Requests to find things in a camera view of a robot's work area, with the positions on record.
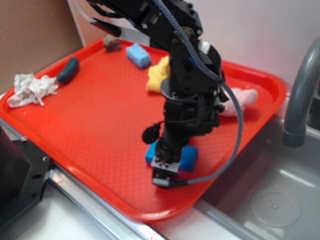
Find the sink drain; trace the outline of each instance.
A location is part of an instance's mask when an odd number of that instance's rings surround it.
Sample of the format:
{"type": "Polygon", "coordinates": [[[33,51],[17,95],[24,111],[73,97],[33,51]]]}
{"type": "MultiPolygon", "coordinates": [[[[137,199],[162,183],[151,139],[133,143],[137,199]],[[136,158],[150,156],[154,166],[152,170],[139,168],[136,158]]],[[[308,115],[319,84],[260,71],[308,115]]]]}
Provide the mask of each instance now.
{"type": "Polygon", "coordinates": [[[251,209],[259,221],[276,228],[294,224],[301,215],[299,200],[276,188],[265,188],[256,192],[251,200],[251,209]]]}

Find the yellow cloth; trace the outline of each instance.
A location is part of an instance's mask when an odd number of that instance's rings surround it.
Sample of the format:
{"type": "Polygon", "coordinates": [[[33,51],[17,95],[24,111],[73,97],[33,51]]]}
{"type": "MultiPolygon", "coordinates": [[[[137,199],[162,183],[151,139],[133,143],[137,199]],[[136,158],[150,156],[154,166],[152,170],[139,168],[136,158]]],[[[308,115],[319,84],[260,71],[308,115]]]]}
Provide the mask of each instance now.
{"type": "Polygon", "coordinates": [[[162,57],[157,65],[149,67],[148,76],[146,89],[160,93],[162,81],[169,77],[169,56],[162,57]]]}

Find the white cloth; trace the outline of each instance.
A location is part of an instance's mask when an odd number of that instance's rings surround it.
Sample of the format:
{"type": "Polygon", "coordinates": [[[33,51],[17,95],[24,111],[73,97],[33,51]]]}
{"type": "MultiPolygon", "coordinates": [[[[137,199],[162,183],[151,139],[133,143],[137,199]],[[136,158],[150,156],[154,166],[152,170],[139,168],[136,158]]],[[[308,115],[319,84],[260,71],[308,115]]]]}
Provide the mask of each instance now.
{"type": "Polygon", "coordinates": [[[14,77],[14,94],[8,98],[11,108],[18,108],[30,103],[44,106],[42,98],[57,94],[59,85],[55,84],[56,77],[44,75],[41,79],[31,74],[16,74],[14,77]]]}

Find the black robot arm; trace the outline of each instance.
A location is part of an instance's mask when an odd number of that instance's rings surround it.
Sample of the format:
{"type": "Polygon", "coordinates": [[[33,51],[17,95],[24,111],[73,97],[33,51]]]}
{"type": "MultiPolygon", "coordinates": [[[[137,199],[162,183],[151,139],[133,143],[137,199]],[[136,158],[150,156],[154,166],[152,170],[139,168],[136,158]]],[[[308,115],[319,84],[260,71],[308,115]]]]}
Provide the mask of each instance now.
{"type": "Polygon", "coordinates": [[[159,136],[161,123],[155,124],[146,129],[143,140],[148,144],[158,140],[152,161],[152,182],[171,181],[178,172],[182,148],[189,138],[203,136],[219,126],[218,115],[224,110],[219,102],[228,99],[221,90],[220,83],[224,77],[220,55],[213,46],[199,40],[203,29],[191,3],[183,0],[160,1],[174,16],[183,31],[181,35],[156,0],[87,1],[103,16],[127,19],[153,43],[169,52],[170,77],[161,84],[161,92],[166,98],[164,121],[161,122],[164,123],[163,133],[159,136]],[[104,11],[100,6],[107,6],[113,12],[104,11]],[[187,38],[196,57],[211,76],[197,65],[183,38],[187,38]]]}

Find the brown toy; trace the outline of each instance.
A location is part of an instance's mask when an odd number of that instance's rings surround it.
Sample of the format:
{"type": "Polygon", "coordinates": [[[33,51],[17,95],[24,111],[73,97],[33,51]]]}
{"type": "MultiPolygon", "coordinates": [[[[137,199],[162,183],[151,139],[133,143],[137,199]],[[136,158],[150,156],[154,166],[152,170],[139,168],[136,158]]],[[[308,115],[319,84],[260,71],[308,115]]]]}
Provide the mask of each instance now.
{"type": "Polygon", "coordinates": [[[112,35],[104,37],[103,46],[107,52],[119,51],[121,49],[119,38],[112,35]]]}

